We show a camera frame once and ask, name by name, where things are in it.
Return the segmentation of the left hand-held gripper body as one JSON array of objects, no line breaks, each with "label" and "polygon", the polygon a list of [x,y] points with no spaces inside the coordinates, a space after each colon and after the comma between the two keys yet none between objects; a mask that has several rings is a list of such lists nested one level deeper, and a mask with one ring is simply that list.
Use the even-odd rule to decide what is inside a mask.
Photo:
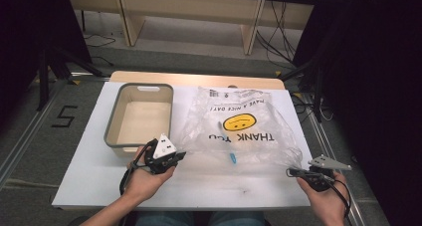
[{"label": "left hand-held gripper body", "polygon": [[152,141],[144,156],[144,162],[153,174],[164,173],[171,166],[177,165],[176,147],[169,138],[162,134]]}]

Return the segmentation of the beige bin with grey rim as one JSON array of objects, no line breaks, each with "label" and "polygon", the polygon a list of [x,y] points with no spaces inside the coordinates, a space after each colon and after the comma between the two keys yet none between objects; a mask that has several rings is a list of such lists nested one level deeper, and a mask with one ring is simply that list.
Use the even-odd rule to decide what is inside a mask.
[{"label": "beige bin with grey rim", "polygon": [[128,156],[162,133],[170,136],[173,87],[168,84],[123,84],[105,129],[105,144]]}]

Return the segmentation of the metal floor rail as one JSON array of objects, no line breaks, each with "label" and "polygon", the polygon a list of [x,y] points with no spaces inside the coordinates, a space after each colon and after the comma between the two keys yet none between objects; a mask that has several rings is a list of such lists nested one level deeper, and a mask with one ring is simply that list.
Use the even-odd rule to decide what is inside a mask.
[{"label": "metal floor rail", "polygon": [[[313,114],[309,116],[309,120],[311,122],[311,125],[313,126],[316,138],[321,147],[321,152],[327,157],[330,157],[334,160],[338,160],[331,147],[331,144],[328,140],[328,137],[324,131],[322,124],[317,121],[317,118]],[[351,206],[348,218],[350,219],[350,226],[367,226],[365,220],[363,219],[362,211],[355,199],[353,191],[349,190],[349,192]]]},{"label": "metal floor rail", "polygon": [[52,85],[52,89],[49,91],[50,97],[47,99],[47,102],[39,110],[35,111],[34,116],[26,125],[25,130],[11,148],[7,157],[0,163],[0,191],[6,185],[7,180],[15,170],[24,153],[41,128],[46,117],[50,113],[58,95],[63,91],[67,84],[67,81],[57,81]]}]

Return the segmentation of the blue toothbrush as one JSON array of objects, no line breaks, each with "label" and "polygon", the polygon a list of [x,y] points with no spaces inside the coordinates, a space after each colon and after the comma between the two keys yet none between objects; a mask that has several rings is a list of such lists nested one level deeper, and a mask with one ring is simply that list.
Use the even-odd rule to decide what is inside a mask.
[{"label": "blue toothbrush", "polygon": [[230,155],[230,158],[231,158],[232,163],[233,164],[237,164],[237,158],[236,158],[235,152],[233,150],[233,147],[231,146],[231,140],[230,140],[229,136],[226,134],[226,132],[225,132],[225,130],[223,128],[222,122],[221,121],[218,121],[217,125],[218,125],[218,128],[219,128],[220,132],[221,132],[221,135],[224,138],[223,141],[225,142],[225,144],[228,147],[229,155]]}]

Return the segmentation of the person's left hand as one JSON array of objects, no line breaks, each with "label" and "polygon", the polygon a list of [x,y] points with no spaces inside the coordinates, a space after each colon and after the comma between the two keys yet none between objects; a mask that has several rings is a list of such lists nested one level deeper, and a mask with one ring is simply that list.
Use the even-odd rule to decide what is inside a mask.
[{"label": "person's left hand", "polygon": [[133,199],[136,204],[150,199],[172,177],[175,169],[175,166],[171,166],[161,174],[151,174],[142,168],[136,169],[130,177],[124,195]]}]

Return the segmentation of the clear plastic bag yellow smiley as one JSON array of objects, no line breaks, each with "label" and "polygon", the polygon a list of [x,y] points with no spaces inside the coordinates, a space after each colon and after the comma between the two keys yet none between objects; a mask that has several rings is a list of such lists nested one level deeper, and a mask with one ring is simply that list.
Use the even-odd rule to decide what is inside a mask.
[{"label": "clear plastic bag yellow smiley", "polygon": [[189,153],[211,153],[231,161],[217,125],[221,121],[237,164],[299,167],[302,151],[272,99],[272,94],[258,90],[227,92],[200,88],[193,98],[178,144]]}]

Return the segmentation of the light wooden shelf unit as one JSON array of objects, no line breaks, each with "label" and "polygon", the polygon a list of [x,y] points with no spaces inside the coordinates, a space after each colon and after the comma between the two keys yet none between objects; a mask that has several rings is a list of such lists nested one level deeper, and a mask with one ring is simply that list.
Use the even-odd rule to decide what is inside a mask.
[{"label": "light wooden shelf unit", "polygon": [[241,27],[244,53],[252,53],[260,26],[275,27],[272,7],[280,7],[285,26],[302,30],[313,7],[286,0],[71,0],[76,10],[114,13],[120,16],[126,43],[134,46],[146,17],[238,24]]}]

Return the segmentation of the black tripod stand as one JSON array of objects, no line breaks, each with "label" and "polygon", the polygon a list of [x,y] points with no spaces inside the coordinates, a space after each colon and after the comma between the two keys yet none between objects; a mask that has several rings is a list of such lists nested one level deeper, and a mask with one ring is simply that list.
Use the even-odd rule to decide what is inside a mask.
[{"label": "black tripod stand", "polygon": [[87,62],[71,52],[53,46],[42,49],[39,52],[38,77],[40,81],[40,97],[37,110],[40,111],[49,101],[49,71],[51,69],[59,80],[68,80],[71,72],[67,67],[67,62],[71,62],[88,71],[96,77],[108,78],[108,75],[98,70],[91,62]]},{"label": "black tripod stand", "polygon": [[322,78],[323,70],[319,57],[312,57],[309,61],[289,73],[282,75],[278,74],[277,78],[282,82],[285,82],[293,77],[303,74],[303,78],[299,83],[300,90],[314,90],[314,103],[313,112],[318,122],[321,122],[321,97],[322,97]]}]

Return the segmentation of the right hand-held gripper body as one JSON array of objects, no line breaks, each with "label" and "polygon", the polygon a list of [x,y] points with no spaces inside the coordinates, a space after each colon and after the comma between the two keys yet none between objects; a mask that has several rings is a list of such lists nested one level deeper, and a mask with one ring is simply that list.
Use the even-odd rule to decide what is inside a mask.
[{"label": "right hand-held gripper body", "polygon": [[333,172],[336,169],[352,170],[352,167],[349,164],[341,163],[323,154],[310,160],[309,165],[309,185],[313,190],[317,192],[322,192],[330,189],[330,187],[334,183]]}]

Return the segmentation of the person's right hand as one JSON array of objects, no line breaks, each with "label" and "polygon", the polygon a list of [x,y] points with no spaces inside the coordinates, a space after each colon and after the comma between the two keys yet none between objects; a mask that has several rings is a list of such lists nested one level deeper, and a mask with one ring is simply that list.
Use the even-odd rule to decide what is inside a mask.
[{"label": "person's right hand", "polygon": [[350,197],[346,188],[345,177],[337,172],[333,175],[335,190],[329,189],[317,192],[301,178],[297,179],[297,183],[307,195],[314,214],[324,226],[344,226],[346,204]]}]

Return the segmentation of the dark curtain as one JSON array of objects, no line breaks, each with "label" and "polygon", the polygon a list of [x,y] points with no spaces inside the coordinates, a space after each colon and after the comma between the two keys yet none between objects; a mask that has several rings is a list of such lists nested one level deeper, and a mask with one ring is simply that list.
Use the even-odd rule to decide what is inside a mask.
[{"label": "dark curtain", "polygon": [[70,0],[0,0],[0,126],[38,76],[39,52],[53,46],[92,62]]},{"label": "dark curtain", "polygon": [[422,0],[317,0],[309,60],[390,225],[422,226]]}]

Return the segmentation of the person's legs in jeans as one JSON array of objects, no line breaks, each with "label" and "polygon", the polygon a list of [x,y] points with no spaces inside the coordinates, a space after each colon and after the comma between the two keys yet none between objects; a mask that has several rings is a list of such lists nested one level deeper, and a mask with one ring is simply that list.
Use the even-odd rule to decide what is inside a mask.
[{"label": "person's legs in jeans", "polygon": [[268,226],[261,211],[140,212],[135,226]]}]

